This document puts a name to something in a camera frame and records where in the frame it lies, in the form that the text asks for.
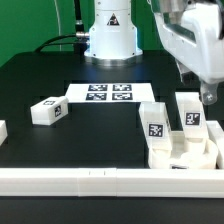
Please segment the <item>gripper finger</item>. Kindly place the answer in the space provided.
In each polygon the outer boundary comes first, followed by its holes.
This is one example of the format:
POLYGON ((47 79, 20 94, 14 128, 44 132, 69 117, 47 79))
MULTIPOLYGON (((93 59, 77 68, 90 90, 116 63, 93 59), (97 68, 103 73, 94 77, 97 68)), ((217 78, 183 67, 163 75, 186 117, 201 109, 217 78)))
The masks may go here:
POLYGON ((191 71, 179 61, 176 62, 176 65, 180 73, 181 82, 183 84, 189 84, 191 80, 191 71))
POLYGON ((201 100, 204 105, 212 105, 217 102, 217 84, 208 84, 204 81, 200 84, 201 100))

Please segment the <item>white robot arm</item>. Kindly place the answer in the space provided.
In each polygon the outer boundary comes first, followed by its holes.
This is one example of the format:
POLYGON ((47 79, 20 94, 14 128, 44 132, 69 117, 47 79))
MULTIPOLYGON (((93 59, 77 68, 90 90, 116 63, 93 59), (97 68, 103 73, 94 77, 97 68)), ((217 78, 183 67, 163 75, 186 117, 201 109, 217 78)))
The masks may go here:
MULTIPOLYGON (((176 60, 182 78, 200 80, 205 105, 217 101, 224 82, 224 4, 221 0, 147 0, 162 46, 176 60)), ((94 0, 85 57, 92 63, 119 66, 142 54, 131 20, 131 0, 94 0)))

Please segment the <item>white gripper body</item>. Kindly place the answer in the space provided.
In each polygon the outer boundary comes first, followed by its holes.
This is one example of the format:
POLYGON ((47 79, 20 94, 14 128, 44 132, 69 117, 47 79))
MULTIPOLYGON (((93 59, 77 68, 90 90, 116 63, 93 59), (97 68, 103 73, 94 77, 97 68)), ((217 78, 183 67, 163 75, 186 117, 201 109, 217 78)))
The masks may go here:
POLYGON ((224 81, 224 6, 220 0, 150 0, 161 43, 208 84, 224 81))

